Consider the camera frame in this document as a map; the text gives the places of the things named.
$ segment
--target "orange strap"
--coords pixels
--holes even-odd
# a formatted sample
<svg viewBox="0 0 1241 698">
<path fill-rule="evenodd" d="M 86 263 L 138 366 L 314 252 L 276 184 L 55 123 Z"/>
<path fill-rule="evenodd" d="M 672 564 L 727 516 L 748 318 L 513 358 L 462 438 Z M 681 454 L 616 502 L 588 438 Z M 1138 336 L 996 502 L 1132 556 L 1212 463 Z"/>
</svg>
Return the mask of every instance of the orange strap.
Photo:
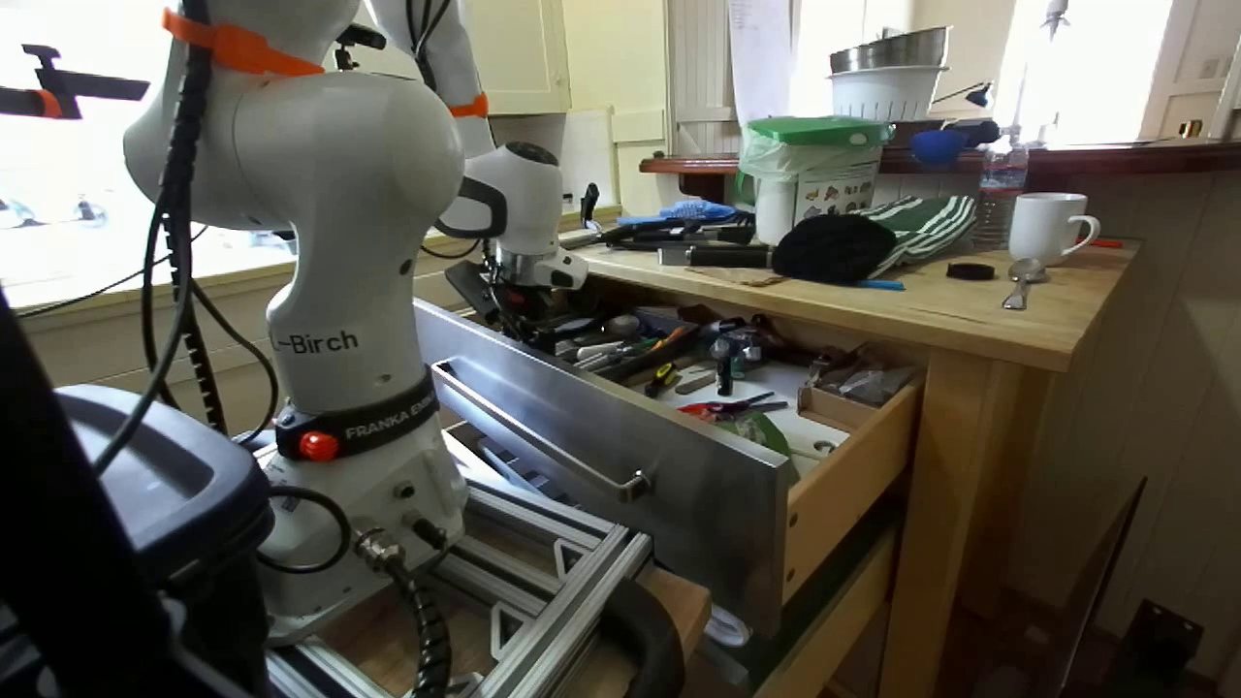
<svg viewBox="0 0 1241 698">
<path fill-rule="evenodd" d="M 235 25 L 195 25 L 187 16 L 161 12 L 161 29 L 190 44 L 209 52 L 209 57 L 225 69 L 235 73 L 278 73 L 278 78 L 305 78 L 305 73 L 323 73 L 318 62 L 294 57 L 276 52 L 262 36 L 235 29 Z"/>
<path fill-rule="evenodd" d="M 47 88 L 38 88 L 38 106 L 42 106 L 42 115 L 51 115 L 51 120 L 62 120 L 62 115 L 64 115 L 64 106 L 62 106 L 55 93 L 47 93 Z"/>
<path fill-rule="evenodd" d="M 493 106 L 488 106 L 488 97 L 484 97 L 484 93 L 474 93 L 474 100 L 453 106 L 449 113 L 453 113 L 456 120 L 466 120 L 466 115 L 488 115 L 488 113 L 493 113 Z"/>
</svg>

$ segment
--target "tool drawer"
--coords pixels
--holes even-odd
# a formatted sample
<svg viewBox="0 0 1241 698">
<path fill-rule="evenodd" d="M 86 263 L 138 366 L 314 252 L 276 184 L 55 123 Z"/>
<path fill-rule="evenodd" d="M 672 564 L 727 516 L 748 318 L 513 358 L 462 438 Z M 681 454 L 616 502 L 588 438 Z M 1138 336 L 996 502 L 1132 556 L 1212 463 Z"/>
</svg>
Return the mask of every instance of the tool drawer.
<svg viewBox="0 0 1241 698">
<path fill-rule="evenodd" d="M 815 398 L 802 420 L 844 432 L 795 466 L 612 382 L 563 367 L 449 310 L 413 304 L 420 344 L 449 415 L 488 463 L 603 519 L 638 528 L 654 560 L 760 634 L 893 489 L 910 454 L 917 389 L 883 409 Z"/>
</svg>

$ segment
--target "cup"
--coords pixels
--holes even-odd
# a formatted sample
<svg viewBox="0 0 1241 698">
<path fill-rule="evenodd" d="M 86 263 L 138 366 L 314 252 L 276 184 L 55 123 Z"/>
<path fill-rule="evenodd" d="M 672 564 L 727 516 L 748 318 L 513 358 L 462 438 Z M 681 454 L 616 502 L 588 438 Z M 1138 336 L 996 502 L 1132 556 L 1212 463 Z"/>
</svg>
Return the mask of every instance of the cup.
<svg viewBox="0 0 1241 698">
<path fill-rule="evenodd" d="M 1007 224 L 1007 256 L 1029 268 L 1049 268 L 1084 247 L 1098 233 L 1100 224 L 1084 212 L 1084 195 L 1020 195 Z"/>
</svg>

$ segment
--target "kitchen counter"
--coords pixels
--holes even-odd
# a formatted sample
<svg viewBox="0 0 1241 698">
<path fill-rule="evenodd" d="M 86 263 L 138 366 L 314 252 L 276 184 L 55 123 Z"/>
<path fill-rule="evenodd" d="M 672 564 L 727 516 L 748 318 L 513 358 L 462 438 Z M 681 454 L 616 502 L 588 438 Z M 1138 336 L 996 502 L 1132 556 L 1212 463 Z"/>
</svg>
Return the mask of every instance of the kitchen counter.
<svg viewBox="0 0 1241 698">
<path fill-rule="evenodd" d="M 651 252 L 580 247 L 576 256 L 603 296 L 628 289 L 757 310 L 783 329 L 841 329 L 917 358 L 923 404 L 880 696 L 932 698 L 954 609 L 996 609 L 1017 498 L 1049 383 L 1080 358 L 1136 247 L 1089 247 L 1049 268 L 1049 283 L 1030 289 L 1029 310 L 1000 310 L 1007 279 L 945 279 L 945 259 L 899 274 L 903 292 L 871 292 L 766 273 L 663 268 Z M 970 259 L 1000 274 L 1007 268 L 1000 252 Z"/>
</svg>

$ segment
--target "countertop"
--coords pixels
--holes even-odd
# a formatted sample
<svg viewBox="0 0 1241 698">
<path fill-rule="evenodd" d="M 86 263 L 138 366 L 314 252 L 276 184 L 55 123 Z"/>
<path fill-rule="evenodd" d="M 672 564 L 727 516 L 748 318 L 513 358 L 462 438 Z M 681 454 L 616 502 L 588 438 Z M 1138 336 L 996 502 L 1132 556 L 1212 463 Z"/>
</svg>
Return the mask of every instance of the countertop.
<svg viewBox="0 0 1241 698">
<path fill-rule="evenodd" d="M 1005 252 L 917 263 L 894 274 L 903 292 L 830 289 L 739 268 L 665 268 L 654 252 L 616 252 L 602 246 L 576 247 L 576 256 L 588 263 L 588 274 L 602 279 L 766 310 L 779 318 L 805 318 L 857 329 L 866 336 L 893 336 L 1062 374 L 1132 268 L 1136 247 L 1084 247 L 1071 256 L 1065 263 L 1049 268 L 1047 283 L 1030 289 L 1029 310 L 1000 307 L 1000 298 L 1012 292 Z M 996 279 L 945 279 L 945 263 L 954 259 L 994 263 Z"/>
</svg>

